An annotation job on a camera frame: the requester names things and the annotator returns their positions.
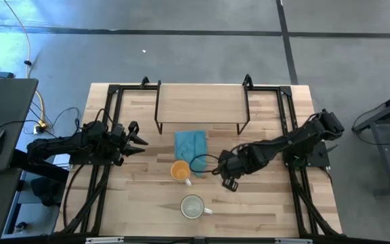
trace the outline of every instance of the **blue cloth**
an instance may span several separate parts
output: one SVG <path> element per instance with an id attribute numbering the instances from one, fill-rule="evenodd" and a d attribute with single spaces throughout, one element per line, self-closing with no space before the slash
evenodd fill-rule
<path id="1" fill-rule="evenodd" d="M 188 163 L 197 155 L 207 153 L 207 142 L 205 131 L 179 131 L 175 132 L 174 153 L 177 160 L 184 160 Z M 191 164 L 191 168 L 202 171 L 207 166 L 206 157 L 199 157 Z"/>

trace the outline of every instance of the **orange cup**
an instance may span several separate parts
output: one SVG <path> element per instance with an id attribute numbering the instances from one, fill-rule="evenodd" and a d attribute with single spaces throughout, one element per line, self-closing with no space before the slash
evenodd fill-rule
<path id="1" fill-rule="evenodd" d="M 192 183 L 189 180 L 190 169 L 189 164 L 186 161 L 178 160 L 171 166 L 171 176 L 174 180 L 179 182 L 185 182 L 187 186 L 191 186 Z"/>

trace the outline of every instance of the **concrete floor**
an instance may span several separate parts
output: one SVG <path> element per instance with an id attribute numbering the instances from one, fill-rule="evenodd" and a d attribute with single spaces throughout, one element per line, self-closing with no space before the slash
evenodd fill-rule
<path id="1" fill-rule="evenodd" d="M 272 0 L 10 1 L 26 26 L 153 30 L 280 31 Z M 283 0 L 289 31 L 390 33 L 389 0 Z M 0 1 L 0 24 L 17 25 Z M 32 34 L 31 77 L 40 80 L 47 115 L 81 111 L 92 82 L 290 84 L 281 37 Z M 347 128 L 331 152 L 335 198 L 350 237 L 390 241 L 390 197 L 376 146 L 350 132 L 354 119 L 390 98 L 390 39 L 290 38 L 299 84 L 316 110 L 335 112 Z M 24 76 L 24 35 L 0 33 L 0 71 Z M 74 129 L 63 115 L 55 134 Z M 35 137 L 23 134 L 18 148 Z"/>

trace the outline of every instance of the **wooden table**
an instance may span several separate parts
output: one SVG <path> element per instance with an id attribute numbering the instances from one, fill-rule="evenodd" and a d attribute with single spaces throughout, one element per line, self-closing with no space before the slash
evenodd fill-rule
<path id="1" fill-rule="evenodd" d="M 103 108 L 108 83 L 93 83 L 85 108 L 83 123 L 94 120 Z M 295 211 L 288 171 L 278 155 L 269 165 L 250 176 L 239 179 L 238 192 L 221 186 L 219 176 L 191 176 L 192 187 L 176 182 L 170 175 L 174 162 L 174 132 L 203 129 L 207 133 L 208 153 L 219 155 L 223 149 L 254 140 L 282 135 L 275 93 L 250 91 L 251 121 L 240 136 L 230 124 L 172 124 L 162 135 L 154 122 L 156 91 L 125 91 L 119 123 L 139 123 L 139 136 L 149 145 L 146 152 L 125 159 L 121 167 L 112 166 L 106 191 L 100 235 L 121 236 L 205 236 L 205 237 L 297 237 Z M 292 86 L 299 125 L 313 111 L 309 87 Z M 114 111 L 114 102 L 110 111 Z M 216 163 L 207 159 L 208 168 Z M 307 169 L 315 206 L 328 223 L 341 232 L 334 195 L 328 176 L 317 168 Z M 69 180 L 74 173 L 70 171 Z M 91 166 L 85 166 L 74 180 L 67 202 L 70 221 L 87 196 Z M 211 216 L 196 220 L 185 218 L 180 201 L 189 194 L 199 195 Z M 305 226 L 309 230 L 306 208 Z M 95 206 L 90 215 L 90 228 Z M 62 229 L 62 209 L 56 231 Z"/>

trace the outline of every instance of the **yellow cable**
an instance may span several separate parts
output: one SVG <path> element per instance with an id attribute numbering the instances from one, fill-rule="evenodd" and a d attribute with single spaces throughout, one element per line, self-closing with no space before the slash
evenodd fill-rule
<path id="1" fill-rule="evenodd" d="M 12 11 L 14 17 L 16 17 L 16 19 L 18 20 L 20 26 L 22 27 L 22 30 L 24 31 L 25 33 L 25 37 L 26 37 L 26 41 L 28 42 L 28 59 L 27 61 L 30 62 L 30 59 L 31 59 L 31 43 L 30 43 L 30 38 L 28 37 L 28 33 L 26 32 L 26 29 L 22 23 L 22 21 L 20 21 L 19 17 L 16 15 L 16 13 L 14 12 L 14 10 L 12 9 L 12 7 L 10 6 L 10 4 L 8 4 L 8 2 L 6 0 L 4 0 L 5 4 L 8 6 L 8 8 L 10 8 L 10 11 Z M 27 79 L 30 78 L 30 74 L 29 74 L 29 65 L 25 64 L 26 65 L 26 69 L 25 69 L 25 77 Z M 44 106 L 44 103 L 43 103 L 43 99 L 39 93 L 38 90 L 35 91 L 37 97 L 39 98 L 39 101 L 40 101 L 40 107 L 41 107 L 41 115 L 40 115 L 40 120 L 39 121 L 39 124 L 40 126 L 44 129 L 47 127 L 46 123 L 45 123 L 45 106 Z"/>

